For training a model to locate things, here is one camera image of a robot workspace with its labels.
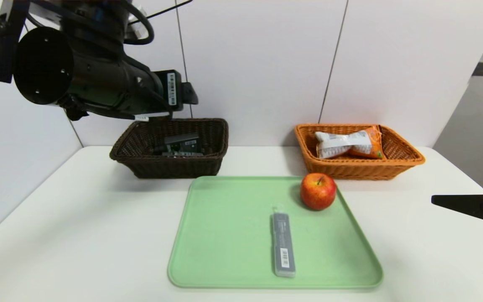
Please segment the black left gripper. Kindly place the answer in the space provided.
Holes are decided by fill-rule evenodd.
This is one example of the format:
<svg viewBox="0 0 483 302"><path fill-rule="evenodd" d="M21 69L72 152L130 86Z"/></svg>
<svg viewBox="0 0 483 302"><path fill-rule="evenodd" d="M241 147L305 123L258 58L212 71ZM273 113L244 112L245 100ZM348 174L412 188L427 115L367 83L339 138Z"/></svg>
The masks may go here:
<svg viewBox="0 0 483 302"><path fill-rule="evenodd" d="M145 71L136 69L133 111L180 111L183 104L198 105L199 97L190 82L181 82L175 70Z"/></svg>

